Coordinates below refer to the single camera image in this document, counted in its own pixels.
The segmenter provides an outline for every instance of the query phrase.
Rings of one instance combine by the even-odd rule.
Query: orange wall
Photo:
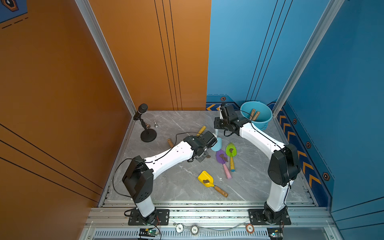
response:
[[[91,0],[136,106],[205,110],[211,0]]]
[[[78,239],[131,116],[76,3],[27,4],[0,25],[0,239]]]

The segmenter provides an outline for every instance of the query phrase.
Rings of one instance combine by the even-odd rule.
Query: blue bucket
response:
[[[248,118],[250,117],[250,113],[252,112],[252,109],[255,109],[256,112],[259,111],[260,115],[256,119],[256,121],[252,121],[252,123],[260,130],[265,130],[268,126],[268,122],[272,120],[272,111],[271,109],[265,105],[264,103],[261,103],[259,101],[250,101],[245,102],[243,105],[241,105],[240,110],[244,111],[241,112],[241,114]]]

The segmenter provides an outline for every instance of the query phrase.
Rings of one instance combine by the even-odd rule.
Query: marble floor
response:
[[[139,122],[136,122],[123,159],[137,155],[145,158],[159,154],[170,148],[167,142],[168,138],[171,138],[174,143],[177,133],[198,132],[203,125],[207,127],[208,131],[214,132],[213,122],[218,115],[218,111],[147,111],[142,115],[142,118],[151,125],[151,128],[156,130],[157,137],[152,142],[142,142],[140,133],[143,128]],[[154,119],[159,125],[158,128],[153,127]],[[278,127],[274,121],[271,121],[264,132],[282,141]],[[179,135],[177,143],[187,135]],[[184,161],[156,178],[151,195],[152,200],[154,202],[170,200],[265,202],[271,186],[271,180],[267,173],[269,159],[261,150],[235,134],[225,137],[223,130],[220,130],[219,137],[222,138],[223,150],[229,142],[234,143],[237,149],[237,155],[234,157],[236,172],[231,173],[232,179],[226,178],[223,166],[216,161],[215,152],[209,149],[211,158],[205,158],[201,163],[197,160],[191,163]],[[121,178],[129,163],[130,160],[126,160],[120,166],[116,171],[114,180],[116,190],[126,195],[128,195],[128,191],[121,182]],[[227,198],[214,190],[213,187],[207,188],[197,180],[203,170],[213,177],[215,185],[228,193]],[[130,200],[130,198],[118,195],[113,189],[110,189],[108,200]],[[292,185],[287,202],[312,203],[312,200],[308,198],[306,185],[303,184],[301,178],[298,178]]]

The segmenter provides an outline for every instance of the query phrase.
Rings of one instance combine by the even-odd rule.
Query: yellow toy shovel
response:
[[[216,189],[216,191],[218,191],[219,193],[221,193],[224,197],[227,197],[228,196],[228,193],[224,192],[221,188],[219,188],[218,186],[214,185],[214,178],[212,178],[211,175],[209,175],[209,173],[207,173],[206,171],[203,171],[198,177],[197,179],[202,183],[204,184],[204,186],[206,187],[214,187]]]

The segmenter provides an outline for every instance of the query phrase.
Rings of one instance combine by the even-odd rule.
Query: wooden stick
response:
[[[249,119],[252,119],[253,118],[253,115],[255,114],[255,109],[252,109],[252,112],[251,112],[251,115],[249,116]]]
[[[200,129],[200,131],[199,131],[199,133],[198,133],[197,135],[199,136],[200,134],[202,134],[203,131],[204,131],[206,128],[207,128],[206,126],[203,126],[203,127]]]
[[[257,117],[260,115],[260,112],[257,111],[256,114],[253,116],[252,121],[256,121]]]
[[[219,188],[218,186],[215,185],[215,189],[216,191],[218,191],[219,193],[221,193],[224,197],[228,197],[228,193],[224,192],[221,188]]]
[[[171,140],[170,138],[167,139],[167,142],[169,143],[169,146],[170,146],[170,147],[173,147],[173,146],[174,146],[173,143],[172,143],[172,140]]]

